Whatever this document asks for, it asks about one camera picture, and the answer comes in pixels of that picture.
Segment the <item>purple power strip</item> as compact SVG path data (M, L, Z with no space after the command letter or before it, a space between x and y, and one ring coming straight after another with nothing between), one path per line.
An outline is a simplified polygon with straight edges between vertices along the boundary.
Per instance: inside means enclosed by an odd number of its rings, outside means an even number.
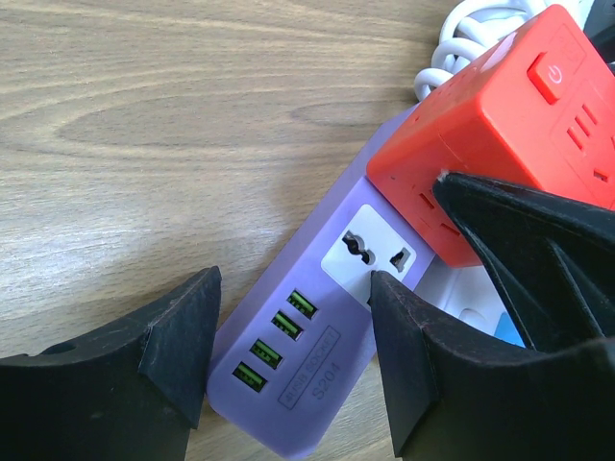
M414 288L429 245L367 180L383 123L218 329L212 409L286 459L310 455L376 351L371 275Z

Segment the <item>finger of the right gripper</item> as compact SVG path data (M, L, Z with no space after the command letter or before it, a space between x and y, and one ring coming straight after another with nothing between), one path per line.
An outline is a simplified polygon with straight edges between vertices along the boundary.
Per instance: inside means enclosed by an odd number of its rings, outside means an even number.
M613 337L613 211L459 172L441 174L432 191L527 348L561 351Z

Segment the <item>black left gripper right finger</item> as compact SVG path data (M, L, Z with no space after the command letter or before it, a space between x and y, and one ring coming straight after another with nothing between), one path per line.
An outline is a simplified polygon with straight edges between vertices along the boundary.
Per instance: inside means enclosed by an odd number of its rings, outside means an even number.
M544 353L472 328L385 272L371 313L396 456L610 460L614 342Z

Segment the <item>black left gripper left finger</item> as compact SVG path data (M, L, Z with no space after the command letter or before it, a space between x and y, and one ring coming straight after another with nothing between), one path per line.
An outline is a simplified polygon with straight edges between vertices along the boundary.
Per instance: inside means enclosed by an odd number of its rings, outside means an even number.
M213 266L102 327L3 358L2 458L184 459L220 305Z

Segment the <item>red cube socket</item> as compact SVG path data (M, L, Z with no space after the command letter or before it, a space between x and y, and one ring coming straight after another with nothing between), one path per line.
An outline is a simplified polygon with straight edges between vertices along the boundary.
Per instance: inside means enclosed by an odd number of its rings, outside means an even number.
M614 206L614 77L551 6L434 90L369 160L384 198L448 265L479 258L432 187L444 171Z

